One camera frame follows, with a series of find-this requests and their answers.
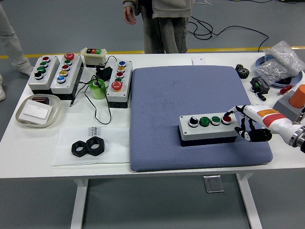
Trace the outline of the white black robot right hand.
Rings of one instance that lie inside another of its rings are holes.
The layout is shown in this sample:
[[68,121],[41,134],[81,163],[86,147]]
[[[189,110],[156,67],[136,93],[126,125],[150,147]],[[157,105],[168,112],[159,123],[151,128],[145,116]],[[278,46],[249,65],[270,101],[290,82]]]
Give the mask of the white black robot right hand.
[[235,131],[250,142],[265,142],[272,134],[279,134],[285,143],[292,147],[301,146],[300,135],[305,132],[301,124],[293,124],[285,115],[267,105],[234,106],[224,116],[241,113],[241,126]]

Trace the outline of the person's right hand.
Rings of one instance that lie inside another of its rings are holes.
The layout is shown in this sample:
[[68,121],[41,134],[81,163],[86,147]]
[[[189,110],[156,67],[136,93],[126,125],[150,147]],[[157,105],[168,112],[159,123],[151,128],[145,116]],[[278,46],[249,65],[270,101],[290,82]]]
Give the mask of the person's right hand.
[[136,24],[136,18],[133,14],[133,10],[130,6],[123,8],[123,19],[124,21],[129,25],[135,25]]

